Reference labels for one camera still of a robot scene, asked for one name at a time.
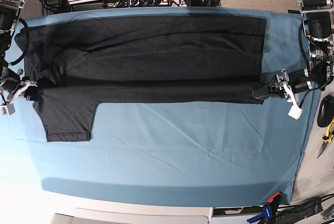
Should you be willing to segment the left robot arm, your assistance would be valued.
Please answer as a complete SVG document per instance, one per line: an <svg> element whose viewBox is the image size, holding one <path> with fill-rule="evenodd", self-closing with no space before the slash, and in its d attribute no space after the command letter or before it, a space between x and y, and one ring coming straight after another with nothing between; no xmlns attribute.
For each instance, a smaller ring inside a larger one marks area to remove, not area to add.
<svg viewBox="0 0 334 224"><path fill-rule="evenodd" d="M285 69L266 85L253 91L253 97L286 98L299 93L324 91L333 81L333 0L298 0L301 24L297 33L306 68L288 73Z"/></svg>

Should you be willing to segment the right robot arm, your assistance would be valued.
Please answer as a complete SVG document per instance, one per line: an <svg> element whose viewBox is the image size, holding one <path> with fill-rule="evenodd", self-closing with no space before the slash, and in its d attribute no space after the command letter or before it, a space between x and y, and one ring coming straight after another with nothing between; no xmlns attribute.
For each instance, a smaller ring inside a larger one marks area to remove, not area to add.
<svg viewBox="0 0 334 224"><path fill-rule="evenodd" d="M29 47L29 31L27 23L20 18L21 11L26 0L1 0L1 100L2 105L9 105L15 96L20 97L24 92L19 92L25 82L20 79L23 71L13 72L9 67L19 64L26 56ZM11 46L17 24L21 23L26 28L26 45L23 53L13 62L5 60L6 51Z"/></svg>

